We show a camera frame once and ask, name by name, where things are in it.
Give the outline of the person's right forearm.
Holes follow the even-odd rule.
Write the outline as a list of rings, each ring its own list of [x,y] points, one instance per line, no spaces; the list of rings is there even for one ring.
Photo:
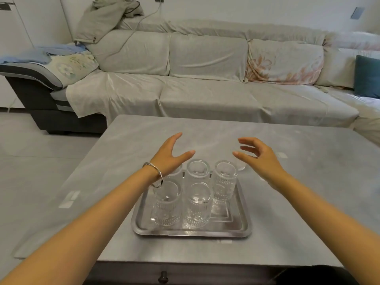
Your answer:
[[[380,235],[289,174],[281,194],[358,283],[380,284]]]

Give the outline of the beige crumpled blanket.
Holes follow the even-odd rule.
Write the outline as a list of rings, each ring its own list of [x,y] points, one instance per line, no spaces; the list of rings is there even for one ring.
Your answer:
[[[94,0],[78,23],[74,42],[96,44],[123,18],[135,16],[144,16],[137,0]]]

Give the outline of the green floral cloth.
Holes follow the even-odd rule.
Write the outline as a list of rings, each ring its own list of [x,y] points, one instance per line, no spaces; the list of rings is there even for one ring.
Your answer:
[[[52,56],[44,67],[61,82],[63,87],[73,85],[99,67],[95,57],[88,50],[67,56]]]

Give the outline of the person's left hand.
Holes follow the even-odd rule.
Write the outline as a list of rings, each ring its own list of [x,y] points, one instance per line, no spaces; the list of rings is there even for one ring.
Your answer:
[[[178,168],[174,167],[173,148],[176,141],[181,136],[182,132],[166,139],[150,161],[150,163],[157,168],[157,170],[160,172],[160,176],[162,177],[166,177],[168,174],[172,173]]]

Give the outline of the steel serving tray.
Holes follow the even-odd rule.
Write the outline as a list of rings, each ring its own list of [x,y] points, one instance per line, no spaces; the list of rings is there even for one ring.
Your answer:
[[[155,223],[152,213],[153,190],[144,192],[137,201],[131,217],[131,228],[141,236],[169,236],[184,238],[246,238],[252,232],[252,222],[242,187],[236,180],[234,194],[226,202],[212,206],[209,222],[201,228],[193,228],[183,220],[171,226]]]

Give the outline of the person's right hand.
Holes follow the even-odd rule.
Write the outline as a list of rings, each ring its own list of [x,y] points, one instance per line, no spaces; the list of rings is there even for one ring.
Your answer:
[[[254,171],[273,189],[282,193],[282,185],[287,178],[287,173],[278,161],[273,149],[254,137],[238,138],[238,142],[241,144],[241,152],[254,156],[250,151],[255,151]]]

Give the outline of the teal cushion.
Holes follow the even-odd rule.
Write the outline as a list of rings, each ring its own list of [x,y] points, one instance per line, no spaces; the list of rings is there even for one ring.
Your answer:
[[[356,56],[354,95],[380,100],[380,59]]]

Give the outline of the light blue cloth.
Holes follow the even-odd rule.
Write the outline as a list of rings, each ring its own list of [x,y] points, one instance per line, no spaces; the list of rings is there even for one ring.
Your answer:
[[[52,46],[39,46],[14,56],[0,57],[0,65],[6,63],[38,63],[49,64],[51,56],[69,56],[76,53],[83,53],[86,47],[82,44],[56,44]]]

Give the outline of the beige sofa cover sheet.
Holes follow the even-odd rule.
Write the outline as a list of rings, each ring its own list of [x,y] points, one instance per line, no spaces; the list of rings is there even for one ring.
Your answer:
[[[66,88],[79,118],[122,114],[351,128],[359,111],[309,85],[214,81],[96,70]]]

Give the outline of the large sofa with dark base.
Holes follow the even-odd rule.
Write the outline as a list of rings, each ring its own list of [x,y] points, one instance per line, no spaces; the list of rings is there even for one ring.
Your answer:
[[[49,134],[102,134],[124,114],[344,127],[380,146],[380,99],[354,89],[380,34],[136,17],[83,44],[48,64],[0,63]]]

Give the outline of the clear ribbed drinking glass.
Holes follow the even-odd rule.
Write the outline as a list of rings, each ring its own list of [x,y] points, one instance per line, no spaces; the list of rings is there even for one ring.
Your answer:
[[[172,226],[182,216],[182,187],[178,181],[167,178],[161,187],[153,188],[152,217],[159,226]]]
[[[208,162],[202,159],[191,159],[187,165],[184,176],[185,187],[190,187],[195,183],[210,183],[211,167]]]
[[[238,170],[234,163],[221,160],[212,172],[212,189],[217,202],[229,201],[235,192]]]
[[[211,218],[214,192],[205,182],[187,185],[183,196],[183,221],[189,228],[201,228]]]
[[[164,177],[164,181],[175,180],[176,182],[183,181],[183,164],[181,164],[176,170]]]

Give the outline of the person's left forearm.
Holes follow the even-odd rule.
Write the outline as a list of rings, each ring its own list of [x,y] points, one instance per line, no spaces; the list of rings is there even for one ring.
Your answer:
[[[151,163],[51,237],[0,285],[81,285],[143,191],[158,181]]]

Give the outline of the grey coffee table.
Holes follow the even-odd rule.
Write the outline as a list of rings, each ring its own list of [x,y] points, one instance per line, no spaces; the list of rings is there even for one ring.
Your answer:
[[[190,159],[235,158],[253,235],[138,239],[140,196]],[[82,285],[101,257],[199,264],[342,265],[380,285],[380,148],[350,129],[119,115],[64,183],[78,192],[0,285]]]

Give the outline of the pink floral back cushion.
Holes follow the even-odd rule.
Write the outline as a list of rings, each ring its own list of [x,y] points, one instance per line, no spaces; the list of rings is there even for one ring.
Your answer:
[[[324,65],[321,46],[296,41],[248,42],[245,77],[250,82],[280,85],[313,85]]]

